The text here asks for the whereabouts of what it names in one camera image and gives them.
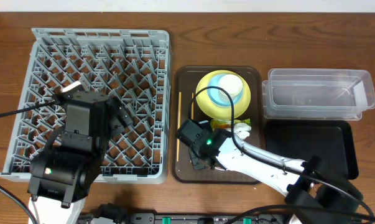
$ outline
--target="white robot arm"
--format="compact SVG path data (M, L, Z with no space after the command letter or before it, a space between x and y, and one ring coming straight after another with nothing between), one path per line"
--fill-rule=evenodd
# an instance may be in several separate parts
M61 201L47 197L38 197L36 201L30 199L28 203L39 224L75 224L84 206L85 198L71 203L70 208L62 208Z
M250 154L256 157L296 171L303 171L303 167L301 165L304 161L301 159L289 159L275 155L271 152L267 152L263 149L252 146L237 136L236 140L240 146L244 147ZM276 189L276 191L280 192L284 196L287 196L288 194L287 186L296 183L299 178L299 176L296 174L284 172L282 169L269 166L252 159L246 154L241 153L240 150L234 145L231 138L224 141L222 146L219 148L219 154L216 158L227 170L246 174L264 184L267 184L273 189Z

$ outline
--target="brown tray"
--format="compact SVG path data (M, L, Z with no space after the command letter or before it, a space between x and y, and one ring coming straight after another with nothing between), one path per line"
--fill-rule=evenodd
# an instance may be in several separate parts
M250 137L245 141L264 148L264 133L262 127L262 90L261 76L259 72L251 67L183 67L176 73L176 97L177 100L177 118L174 123L176 129L188 117L188 104L192 99L193 93L198 82L206 74L215 70L229 70L241 75L248 83L251 89L251 102L248 109L238 119L251 119L252 131ZM193 106L193 118L196 121L210 121L211 118L204 114L198 105ZM188 147L176 140L176 152L172 159L172 175L183 183L201 183L201 184L258 184L259 181L245 174L233 171L194 170L190 162Z

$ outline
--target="green led light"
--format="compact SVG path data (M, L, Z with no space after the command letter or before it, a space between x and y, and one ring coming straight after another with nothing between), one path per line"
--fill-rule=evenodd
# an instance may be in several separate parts
M46 168L45 169L45 174L51 174L52 173L52 169L51 168Z

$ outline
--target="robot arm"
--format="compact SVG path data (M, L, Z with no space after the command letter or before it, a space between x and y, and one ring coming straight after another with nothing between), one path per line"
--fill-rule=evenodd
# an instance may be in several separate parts
M258 147L252 146L236 136L237 142L243 146L250 154L260 157L269 162L282 165L296 171L303 171L301 166L304 162L301 159L289 159L267 152ZM287 196L287 187L295 184L299 176L284 172L281 169L269 166L243 154L234 145L231 138L227 138L219 148L216 159L227 170L232 170L246 174L260 182L272 187L282 195Z
M132 119L117 99L83 91L81 85L52 98L66 110L66 125L52 133L31 161L29 208L40 224L74 224L101 172L109 140ZM56 147L58 136L61 145Z
M363 199L346 177L330 170L325 161L314 157L308 162L300 159L289 159L254 147L236 137L237 148L232 140L232 133L223 129L205 129L193 120L186 120L177 131L179 140L187 145L194 159L205 161L212 169L220 167L251 176L276 189L285 196L285 202L292 205L303 205L318 208L330 208L344 212L355 212L357 200L341 195L335 189L325 185L319 187L313 198L308 191L315 182L305 179L292 171L305 175L314 175L318 180L331 183L344 192L349 192L358 200ZM276 168L289 168L290 172ZM325 216L315 212L295 211L288 224L340 224L349 223L350 219L336 215Z

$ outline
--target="gray dish rack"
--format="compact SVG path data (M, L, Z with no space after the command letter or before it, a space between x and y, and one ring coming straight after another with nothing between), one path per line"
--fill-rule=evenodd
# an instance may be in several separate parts
M19 109L44 103L79 80L116 97L133 128L110 140L95 182L160 184L167 178L172 71L164 30L33 28L33 44ZM17 114L0 177L28 182L30 160L65 124L59 106ZM60 144L61 136L55 144Z

